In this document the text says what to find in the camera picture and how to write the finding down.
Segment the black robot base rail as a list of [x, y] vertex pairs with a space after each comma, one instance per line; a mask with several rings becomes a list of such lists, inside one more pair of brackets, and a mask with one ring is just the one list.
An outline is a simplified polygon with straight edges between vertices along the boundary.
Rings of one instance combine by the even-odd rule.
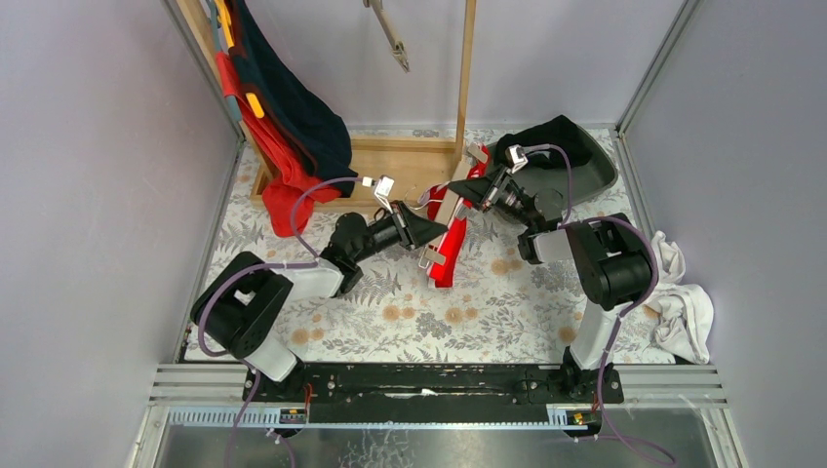
[[623, 403], [619, 374], [569, 364], [301, 363], [281, 381], [255, 379], [255, 403], [295, 404], [310, 423], [594, 425], [599, 405]]

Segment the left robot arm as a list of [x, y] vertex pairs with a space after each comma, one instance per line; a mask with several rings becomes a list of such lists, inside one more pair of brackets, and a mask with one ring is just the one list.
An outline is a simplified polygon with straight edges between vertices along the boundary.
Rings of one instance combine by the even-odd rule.
[[388, 214], [373, 222], [357, 213], [341, 215], [329, 243], [309, 263], [269, 263], [254, 253], [239, 253], [191, 309], [199, 344], [213, 355], [205, 342], [210, 337], [219, 345], [219, 354], [281, 382], [299, 365], [298, 356], [271, 332], [286, 305], [349, 293], [364, 276], [362, 261], [394, 246], [419, 249], [448, 230], [446, 224], [395, 201]]

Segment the black underwear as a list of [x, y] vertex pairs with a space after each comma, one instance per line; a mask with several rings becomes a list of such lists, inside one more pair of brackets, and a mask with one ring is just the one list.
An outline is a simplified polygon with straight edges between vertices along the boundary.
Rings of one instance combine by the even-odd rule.
[[559, 115], [543, 124], [535, 125], [516, 134], [505, 134], [494, 146], [493, 160], [497, 164], [507, 162], [505, 151], [512, 145], [524, 148], [550, 144], [560, 146], [568, 155], [571, 166], [581, 167], [590, 162], [596, 147], [591, 137], [571, 119]]

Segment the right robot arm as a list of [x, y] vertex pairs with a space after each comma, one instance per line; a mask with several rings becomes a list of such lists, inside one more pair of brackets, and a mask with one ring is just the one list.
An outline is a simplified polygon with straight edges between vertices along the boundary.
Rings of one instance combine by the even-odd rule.
[[524, 261], [573, 261], [586, 307], [577, 335], [564, 352], [560, 379], [569, 387], [604, 379], [622, 319], [657, 283], [647, 238], [624, 214], [566, 222], [559, 193], [531, 195], [506, 169], [455, 180], [448, 188], [479, 212], [496, 209], [525, 225], [518, 237]]

